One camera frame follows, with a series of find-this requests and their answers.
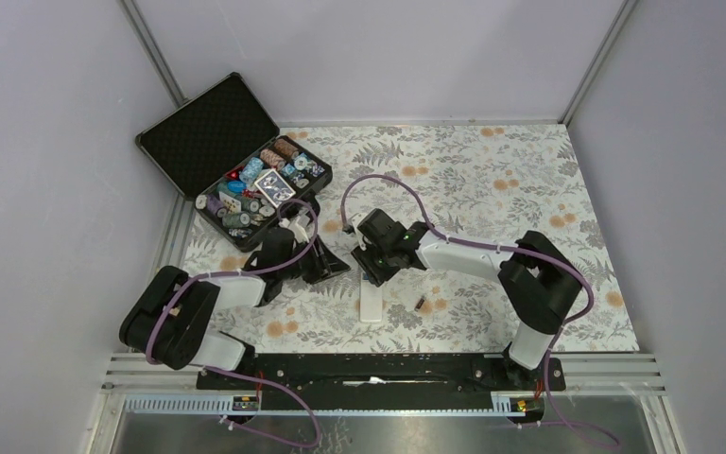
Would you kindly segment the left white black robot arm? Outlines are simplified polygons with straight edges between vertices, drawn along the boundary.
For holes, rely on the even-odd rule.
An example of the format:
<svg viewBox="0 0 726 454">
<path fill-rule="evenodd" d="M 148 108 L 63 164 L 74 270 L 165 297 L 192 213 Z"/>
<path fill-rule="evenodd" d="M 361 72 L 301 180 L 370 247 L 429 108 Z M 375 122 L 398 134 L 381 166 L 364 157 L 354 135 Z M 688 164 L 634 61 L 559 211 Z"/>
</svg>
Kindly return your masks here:
<svg viewBox="0 0 726 454">
<path fill-rule="evenodd" d="M 212 328 L 214 313 L 265 306 L 288 280 L 315 285 L 349 270 L 319 237 L 299 226 L 274 227 L 240 271 L 191 277 L 174 266 L 160 269 L 122 322 L 118 338 L 173 370 L 219 369 L 229 386 L 242 389 L 255 376 L 253 360 L 244 356 L 252 348 Z"/>
</svg>

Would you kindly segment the black poker chip case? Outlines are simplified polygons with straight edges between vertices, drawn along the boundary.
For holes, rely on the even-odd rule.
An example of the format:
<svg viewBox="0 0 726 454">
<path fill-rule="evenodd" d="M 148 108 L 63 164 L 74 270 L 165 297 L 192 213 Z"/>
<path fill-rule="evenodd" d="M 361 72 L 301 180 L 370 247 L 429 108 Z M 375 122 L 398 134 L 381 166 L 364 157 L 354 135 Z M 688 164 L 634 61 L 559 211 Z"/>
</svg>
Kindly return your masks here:
<svg viewBox="0 0 726 454">
<path fill-rule="evenodd" d="M 329 164 L 279 126 L 242 76 L 233 72 L 139 133 L 136 146 L 189 201 L 205 197 L 199 215 L 242 252 L 276 222 L 255 182 L 271 169 L 297 199 L 315 202 L 333 180 Z"/>
</svg>

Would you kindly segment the playing card deck box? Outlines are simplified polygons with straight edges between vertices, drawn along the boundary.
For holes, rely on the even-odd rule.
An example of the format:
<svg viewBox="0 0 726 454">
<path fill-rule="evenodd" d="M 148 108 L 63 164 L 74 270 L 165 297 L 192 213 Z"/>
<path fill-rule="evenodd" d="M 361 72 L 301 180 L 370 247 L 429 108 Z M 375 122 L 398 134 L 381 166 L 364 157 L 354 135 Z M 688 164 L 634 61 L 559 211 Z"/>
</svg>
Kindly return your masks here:
<svg viewBox="0 0 726 454">
<path fill-rule="evenodd" d="M 297 194 L 286 179 L 273 168 L 263 170 L 253 185 L 275 208 L 293 199 Z"/>
</svg>

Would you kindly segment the white remote control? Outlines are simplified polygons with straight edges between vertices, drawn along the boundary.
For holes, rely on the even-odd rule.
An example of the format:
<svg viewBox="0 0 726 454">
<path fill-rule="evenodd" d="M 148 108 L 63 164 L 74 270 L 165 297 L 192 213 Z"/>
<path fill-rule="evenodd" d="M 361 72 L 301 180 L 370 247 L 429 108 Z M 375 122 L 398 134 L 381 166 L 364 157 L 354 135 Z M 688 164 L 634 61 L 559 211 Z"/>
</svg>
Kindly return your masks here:
<svg viewBox="0 0 726 454">
<path fill-rule="evenodd" d="M 360 281 L 359 320 L 362 323 L 381 323 L 382 318 L 382 289 L 363 275 Z"/>
</svg>

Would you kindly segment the floral table mat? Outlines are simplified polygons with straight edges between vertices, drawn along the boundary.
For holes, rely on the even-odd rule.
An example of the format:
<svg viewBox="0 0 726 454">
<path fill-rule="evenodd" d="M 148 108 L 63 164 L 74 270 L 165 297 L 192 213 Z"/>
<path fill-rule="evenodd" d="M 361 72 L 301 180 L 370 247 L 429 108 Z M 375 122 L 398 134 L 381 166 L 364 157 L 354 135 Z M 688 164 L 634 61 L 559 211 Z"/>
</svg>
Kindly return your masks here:
<svg viewBox="0 0 726 454">
<path fill-rule="evenodd" d="M 638 349 L 569 135 L 561 125 L 289 128 L 334 171 L 318 197 L 320 236 L 350 259 L 340 209 L 380 208 L 409 225 L 427 212 L 454 237 L 506 242 L 546 235 L 592 285 L 592 310 L 569 324 L 560 351 Z M 265 353 L 486 352 L 517 317 L 494 282 L 459 272 L 399 272 L 383 288 L 381 323 L 359 320 L 359 270 L 314 286 L 287 282 L 259 308 L 217 312 L 214 329 Z M 414 306 L 425 298 L 423 308 Z"/>
</svg>

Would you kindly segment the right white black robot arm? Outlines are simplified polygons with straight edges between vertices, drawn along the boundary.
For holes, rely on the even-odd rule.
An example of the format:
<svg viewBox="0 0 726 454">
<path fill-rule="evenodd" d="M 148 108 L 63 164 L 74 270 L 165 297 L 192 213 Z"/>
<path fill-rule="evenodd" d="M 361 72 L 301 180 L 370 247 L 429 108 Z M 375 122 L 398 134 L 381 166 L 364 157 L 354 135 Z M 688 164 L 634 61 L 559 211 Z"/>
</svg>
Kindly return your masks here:
<svg viewBox="0 0 726 454">
<path fill-rule="evenodd" d="M 352 256 L 377 287 L 408 269 L 455 271 L 499 283 L 519 320 L 504 365 L 506 380 L 519 390 L 541 378 L 545 354 L 585 289 L 582 275 L 536 231 L 500 245 L 446 236 L 426 221 L 406 227 L 381 209 L 353 217 L 344 230 L 355 236 Z"/>
</svg>

